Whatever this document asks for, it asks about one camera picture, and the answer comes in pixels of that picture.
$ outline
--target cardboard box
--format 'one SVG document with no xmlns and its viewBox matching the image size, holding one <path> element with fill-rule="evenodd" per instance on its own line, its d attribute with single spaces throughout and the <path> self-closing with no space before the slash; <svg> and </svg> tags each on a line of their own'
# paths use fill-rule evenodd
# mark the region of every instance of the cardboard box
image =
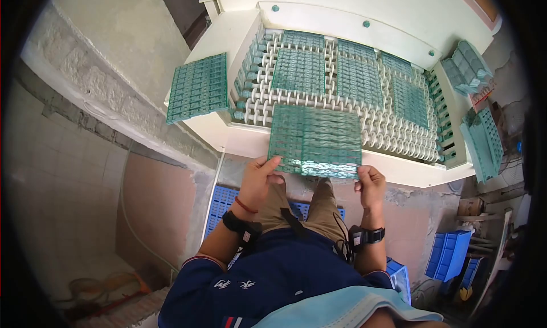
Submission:
<svg viewBox="0 0 547 328">
<path fill-rule="evenodd" d="M 484 201 L 480 197 L 460 199 L 458 216 L 478 216 L 484 209 Z"/>
</svg>

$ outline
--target tiled wall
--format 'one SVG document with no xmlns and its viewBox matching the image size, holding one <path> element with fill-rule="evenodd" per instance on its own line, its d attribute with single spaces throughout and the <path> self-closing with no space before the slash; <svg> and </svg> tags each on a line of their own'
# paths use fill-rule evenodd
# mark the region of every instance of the tiled wall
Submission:
<svg viewBox="0 0 547 328">
<path fill-rule="evenodd" d="M 19 83 L 2 135 L 8 201 L 27 259 L 52 299 L 72 279 L 132 271 L 114 252 L 127 150 L 54 113 Z"/>
</svg>

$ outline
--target hand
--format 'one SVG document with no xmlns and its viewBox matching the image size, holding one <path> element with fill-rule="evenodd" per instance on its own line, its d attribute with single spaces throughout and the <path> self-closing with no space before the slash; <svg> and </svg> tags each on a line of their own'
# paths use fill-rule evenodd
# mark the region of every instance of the hand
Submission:
<svg viewBox="0 0 547 328">
<path fill-rule="evenodd" d="M 355 182 L 354 189 L 361 193 L 361 205 L 373 211 L 381 210 L 386 178 L 373 166 L 359 166 L 357 174 L 359 181 Z"/>
<path fill-rule="evenodd" d="M 269 161 L 266 161 L 266 156 L 262 156 L 247 164 L 237 198 L 249 209 L 259 210 L 262 207 L 266 195 L 268 195 L 270 183 L 282 184 L 284 182 L 274 172 L 280 162 L 281 157 L 279 156 L 274 156 Z"/>
</svg>

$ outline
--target right hand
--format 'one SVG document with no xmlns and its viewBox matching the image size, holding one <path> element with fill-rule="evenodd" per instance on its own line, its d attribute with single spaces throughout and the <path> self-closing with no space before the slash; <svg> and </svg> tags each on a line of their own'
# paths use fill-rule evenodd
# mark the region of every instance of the right hand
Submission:
<svg viewBox="0 0 547 328">
<path fill-rule="evenodd" d="M 357 168 L 359 181 L 355 182 L 354 190 L 361 193 L 361 205 L 371 210 L 381 210 L 386 192 L 386 177 L 373 166 Z"/>
</svg>

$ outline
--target teal knob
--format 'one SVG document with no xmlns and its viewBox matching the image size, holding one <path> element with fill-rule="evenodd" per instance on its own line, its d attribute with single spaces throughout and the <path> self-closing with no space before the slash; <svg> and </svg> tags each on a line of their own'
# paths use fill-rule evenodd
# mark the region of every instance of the teal knob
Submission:
<svg viewBox="0 0 547 328">
<path fill-rule="evenodd" d="M 236 111 L 236 112 L 234 112 L 234 118 L 239 119 L 239 120 L 243 120 L 243 119 L 245 119 L 245 113 L 243 113 L 241 111 Z"/>
</svg>

